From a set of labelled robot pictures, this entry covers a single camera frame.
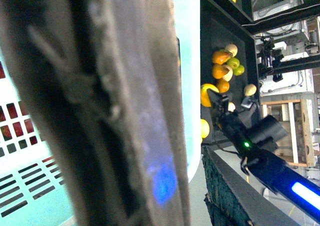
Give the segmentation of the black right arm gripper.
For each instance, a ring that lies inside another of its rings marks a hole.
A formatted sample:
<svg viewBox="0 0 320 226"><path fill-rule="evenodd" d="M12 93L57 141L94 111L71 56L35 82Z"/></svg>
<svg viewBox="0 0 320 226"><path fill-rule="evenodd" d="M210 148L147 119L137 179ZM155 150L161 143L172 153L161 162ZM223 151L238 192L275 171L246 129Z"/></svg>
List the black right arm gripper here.
<svg viewBox="0 0 320 226"><path fill-rule="evenodd" d="M247 127L241 113L228 110L229 97L207 91L211 119L233 143L241 158L256 158L278 149L287 131L271 115ZM212 225L298 225L248 184L210 147L202 148L207 185L205 203Z"/></svg>

